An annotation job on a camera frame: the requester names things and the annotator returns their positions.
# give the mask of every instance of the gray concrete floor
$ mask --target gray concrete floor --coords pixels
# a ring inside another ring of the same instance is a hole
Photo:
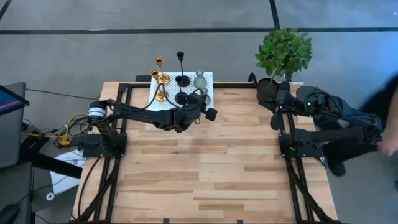
[[[276,0],[281,27],[398,27],[393,0]],[[150,29],[192,27],[273,27],[264,0],[13,0],[0,30]],[[210,70],[215,80],[242,81],[255,67],[254,54],[266,33],[0,35],[0,83],[96,97],[105,81],[134,81],[149,74],[154,58],[164,70],[179,70],[175,53],[185,52],[184,69]],[[313,60],[294,81],[319,86],[359,106],[397,70],[398,32],[311,33]],[[25,118],[38,128],[56,128],[90,100],[27,92]],[[61,152],[46,146],[43,153]],[[377,153],[348,161],[347,175],[329,175],[339,219],[346,223],[398,223],[398,158]],[[37,170],[35,186],[50,182]],[[69,219],[76,189],[34,210],[50,223]]]

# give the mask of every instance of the white pegboard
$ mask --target white pegboard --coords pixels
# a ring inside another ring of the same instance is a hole
[[[167,93],[169,93],[169,100],[172,103],[181,106],[180,104],[176,103],[174,100],[175,95],[180,92],[180,87],[175,81],[175,77],[181,75],[181,72],[164,72],[164,74],[168,74],[170,76],[170,83],[164,86]],[[190,93],[196,90],[196,88],[193,86],[193,81],[195,80],[197,74],[196,72],[184,72],[184,76],[188,76],[191,82],[189,83],[189,86],[182,87],[181,90],[189,95]],[[207,110],[208,108],[214,108],[213,72],[204,72],[203,76],[206,78],[207,81],[206,85],[206,88],[208,90],[207,95],[211,99],[210,103],[206,107]],[[154,78],[151,78],[148,103],[150,103],[150,101],[153,99],[156,88],[157,88],[157,82]],[[169,102],[167,102],[167,100],[163,102],[154,100],[154,102],[148,107],[148,110],[159,111],[159,110],[168,110],[171,108],[174,108],[174,106],[171,105]]]

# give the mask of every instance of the person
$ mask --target person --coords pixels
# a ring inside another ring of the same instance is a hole
[[[323,153],[328,160],[328,166],[331,172],[338,177],[346,174],[344,161],[361,156],[368,152],[373,152],[376,149],[391,156],[398,151],[398,73],[391,79],[386,86],[381,88],[378,92],[373,94],[368,101],[359,109],[365,113],[372,113],[377,115],[382,123],[383,131],[381,133],[382,141],[379,142],[378,147],[355,147],[355,139],[351,144],[349,151],[343,150],[339,147],[342,141],[333,141],[323,147]],[[341,129],[337,127],[337,123],[325,124],[320,126],[320,129]]]

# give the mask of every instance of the wooden table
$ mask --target wooden table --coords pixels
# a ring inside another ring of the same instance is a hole
[[[116,99],[118,85],[104,83],[101,100]],[[292,85],[294,95],[299,86]],[[133,89],[131,105],[145,106],[148,97],[148,88]],[[171,223],[295,223],[279,132],[269,125],[271,112],[258,105],[255,89],[215,88],[214,101],[216,121],[202,115],[199,125],[181,134],[127,122],[113,223],[161,223],[164,218]],[[297,128],[314,130],[312,119],[294,120]],[[95,160],[86,161],[78,196]],[[103,161],[87,181],[82,210],[98,191]],[[337,219],[325,168],[314,158],[303,158],[303,163],[310,193]],[[102,218],[107,201],[105,195]],[[301,195],[300,207],[306,218]]]

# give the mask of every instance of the white paper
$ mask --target white paper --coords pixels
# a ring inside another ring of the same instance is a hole
[[[83,167],[85,164],[85,161],[83,160],[83,151],[78,151],[78,150],[74,150],[72,152],[67,152],[64,154],[61,154],[59,156],[57,156],[55,159],[61,160],[61,161],[65,161],[69,164],[78,166],[78,167]],[[60,194],[68,189],[71,189],[74,186],[79,185],[80,183],[80,179],[76,179],[74,177],[66,177],[64,175],[61,174],[57,174],[54,172],[50,172],[51,175],[51,181],[52,184],[55,184],[53,186],[53,190],[54,190],[54,194]]]

